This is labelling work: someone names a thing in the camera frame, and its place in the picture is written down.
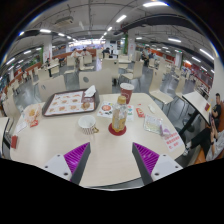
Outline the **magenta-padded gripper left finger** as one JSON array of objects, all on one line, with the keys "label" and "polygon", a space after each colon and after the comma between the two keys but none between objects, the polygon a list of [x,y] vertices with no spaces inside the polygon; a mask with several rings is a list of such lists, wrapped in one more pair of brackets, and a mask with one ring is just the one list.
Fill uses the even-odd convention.
[{"label": "magenta-padded gripper left finger", "polygon": [[87,142],[66,154],[56,154],[43,166],[43,169],[78,185],[90,153],[90,143]]}]

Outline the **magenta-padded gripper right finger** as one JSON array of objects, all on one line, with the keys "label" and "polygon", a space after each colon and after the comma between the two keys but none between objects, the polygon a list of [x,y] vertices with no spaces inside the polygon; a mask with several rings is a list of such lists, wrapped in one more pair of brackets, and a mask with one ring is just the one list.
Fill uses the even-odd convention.
[{"label": "magenta-padded gripper right finger", "polygon": [[182,166],[167,154],[159,155],[138,143],[132,145],[132,153],[145,185],[182,169]]}]

